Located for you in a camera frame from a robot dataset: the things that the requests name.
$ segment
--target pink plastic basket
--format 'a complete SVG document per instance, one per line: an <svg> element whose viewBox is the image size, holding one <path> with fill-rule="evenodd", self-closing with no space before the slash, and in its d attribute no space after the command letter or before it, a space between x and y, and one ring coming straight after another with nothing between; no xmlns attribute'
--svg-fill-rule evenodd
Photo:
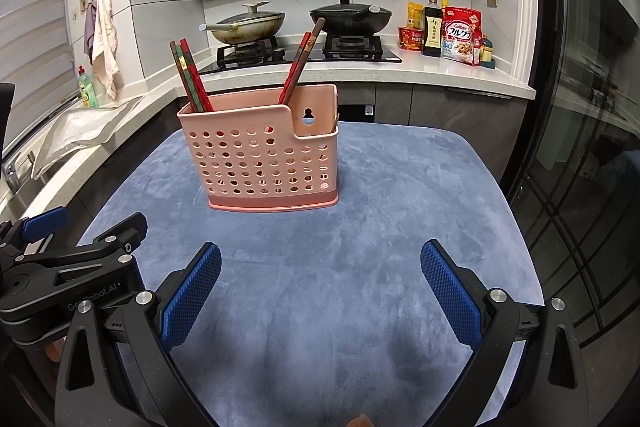
<svg viewBox="0 0 640 427"><path fill-rule="evenodd" d="M278 105L281 91L214 94L213 112L193 113L189 104L178 111L211 208L279 212L337 203L337 89L298 86L288 106Z"/></svg>

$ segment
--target blue textured pad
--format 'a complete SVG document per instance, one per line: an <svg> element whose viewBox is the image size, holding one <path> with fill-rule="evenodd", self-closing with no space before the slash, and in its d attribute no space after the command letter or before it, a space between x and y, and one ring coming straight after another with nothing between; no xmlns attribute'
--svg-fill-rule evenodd
<svg viewBox="0 0 640 427"><path fill-rule="evenodd" d="M220 248L211 245L164 309L160 342L167 352L187 339L204 301L218 280L221 266Z"/></svg>
<svg viewBox="0 0 640 427"><path fill-rule="evenodd" d="M58 206L36 217L31 217L22 226L22 238L28 243L35 243L54 232L66 227L69 213L64 206Z"/></svg>
<svg viewBox="0 0 640 427"><path fill-rule="evenodd" d="M422 247L420 267L458 341L476 350L482 343L480 310L430 242Z"/></svg>

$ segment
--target keyhole-shaped hole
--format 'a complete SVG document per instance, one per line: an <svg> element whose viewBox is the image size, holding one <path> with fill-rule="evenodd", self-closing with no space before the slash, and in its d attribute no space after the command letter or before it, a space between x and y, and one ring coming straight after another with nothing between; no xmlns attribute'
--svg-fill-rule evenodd
<svg viewBox="0 0 640 427"><path fill-rule="evenodd" d="M305 116L302 117L302 123L305 125L313 125L315 121L316 121L316 117L314 117L314 114L311 111L311 108L307 107L305 109Z"/></svg>

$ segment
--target blue table surface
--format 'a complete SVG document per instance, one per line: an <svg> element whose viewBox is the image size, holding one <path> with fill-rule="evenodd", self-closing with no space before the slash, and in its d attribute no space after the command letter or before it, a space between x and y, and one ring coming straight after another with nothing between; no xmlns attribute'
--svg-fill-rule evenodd
<svg viewBox="0 0 640 427"><path fill-rule="evenodd" d="M140 211L134 252L155 290L205 241L222 272L191 333L171 355L222 427L340 427L366 413L377 426L421 426L471 350L459 344L420 271L440 241L487 287L542 304L542 291L498 185L460 136L436 129L341 123L339 202L272 214L210 210L182 131L122 184L81 244ZM481 421L515 373L514 344ZM140 375L124 359L143 408Z"/></svg>

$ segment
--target dish soap bottle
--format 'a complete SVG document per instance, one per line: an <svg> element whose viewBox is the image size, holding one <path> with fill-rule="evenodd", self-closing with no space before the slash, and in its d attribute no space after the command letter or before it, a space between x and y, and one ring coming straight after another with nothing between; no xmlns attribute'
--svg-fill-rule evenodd
<svg viewBox="0 0 640 427"><path fill-rule="evenodd" d="M98 107L98 99L95 97L94 85L91 83L89 74L80 66L78 68L78 75L78 87L80 88L82 105L84 105L84 107Z"/></svg>
<svg viewBox="0 0 640 427"><path fill-rule="evenodd" d="M422 54L428 57L440 57L440 29L442 28L442 8L438 0L429 0L424 7L424 35L422 36Z"/></svg>

